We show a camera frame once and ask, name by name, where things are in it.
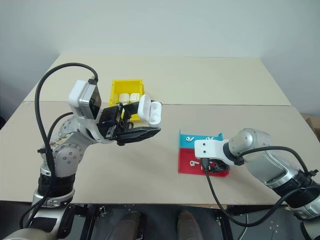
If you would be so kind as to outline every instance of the cardboard box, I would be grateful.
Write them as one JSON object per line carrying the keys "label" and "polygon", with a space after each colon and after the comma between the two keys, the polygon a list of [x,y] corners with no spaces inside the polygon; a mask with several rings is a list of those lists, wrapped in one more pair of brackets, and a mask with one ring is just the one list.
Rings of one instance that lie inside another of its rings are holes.
{"label": "cardboard box", "polygon": [[302,114],[302,117],[304,118],[306,123],[310,126],[310,128],[313,130],[314,134],[317,136],[320,142],[320,117],[306,115],[306,114]]}

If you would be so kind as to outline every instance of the red tray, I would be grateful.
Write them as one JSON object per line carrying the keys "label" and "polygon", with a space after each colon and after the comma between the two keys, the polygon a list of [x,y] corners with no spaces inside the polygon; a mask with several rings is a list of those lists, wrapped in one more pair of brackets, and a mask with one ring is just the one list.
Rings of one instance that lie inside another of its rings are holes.
{"label": "red tray", "polygon": [[[195,156],[194,148],[179,148],[179,161],[178,161],[178,173],[180,174],[195,174],[205,175],[204,171],[201,170],[200,164],[190,166],[190,161],[200,162]],[[210,176],[214,177],[226,177],[229,175],[229,171],[221,171],[217,173],[209,173]]]}

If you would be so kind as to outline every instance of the yellow bin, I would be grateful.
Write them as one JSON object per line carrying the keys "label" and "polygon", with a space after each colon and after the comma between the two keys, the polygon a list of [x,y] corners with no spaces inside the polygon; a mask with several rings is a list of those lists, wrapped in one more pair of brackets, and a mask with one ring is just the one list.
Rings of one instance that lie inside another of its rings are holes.
{"label": "yellow bin", "polygon": [[[119,103],[119,94],[133,94],[139,93],[140,97],[145,94],[144,84],[142,79],[123,79],[113,80],[112,89],[109,100],[109,106],[112,107]],[[140,121],[138,114],[131,116],[131,121]]]}

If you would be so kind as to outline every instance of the gray floor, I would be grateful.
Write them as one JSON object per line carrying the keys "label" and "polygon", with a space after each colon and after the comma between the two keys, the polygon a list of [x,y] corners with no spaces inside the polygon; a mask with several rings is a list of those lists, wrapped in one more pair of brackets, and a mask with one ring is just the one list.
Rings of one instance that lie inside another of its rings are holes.
{"label": "gray floor", "polygon": [[[16,202],[0,203],[0,239],[19,228],[20,215],[29,206]],[[216,221],[215,211],[208,208],[187,207],[180,205],[108,205],[110,214],[96,221],[92,240],[107,239],[113,226],[122,216],[130,211],[144,213],[147,217],[145,240],[176,240],[177,216],[182,210],[192,213],[197,220],[204,240],[222,240],[220,225]],[[265,211],[249,213],[249,222],[263,216]],[[238,216],[245,222],[245,215]],[[78,240],[81,235],[84,218],[76,216],[70,235],[66,240]],[[234,239],[238,239],[243,227],[231,223]],[[301,240],[300,221],[291,212],[279,209],[263,224],[248,228],[243,240]]]}

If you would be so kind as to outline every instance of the white wall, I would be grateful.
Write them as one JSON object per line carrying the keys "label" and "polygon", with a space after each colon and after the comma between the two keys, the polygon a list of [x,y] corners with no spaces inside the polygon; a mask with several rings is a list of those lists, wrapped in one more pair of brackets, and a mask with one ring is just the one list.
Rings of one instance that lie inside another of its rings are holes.
{"label": "white wall", "polygon": [[318,0],[1,0],[1,115],[60,53],[99,53],[261,57],[291,103],[320,116],[319,43]]}

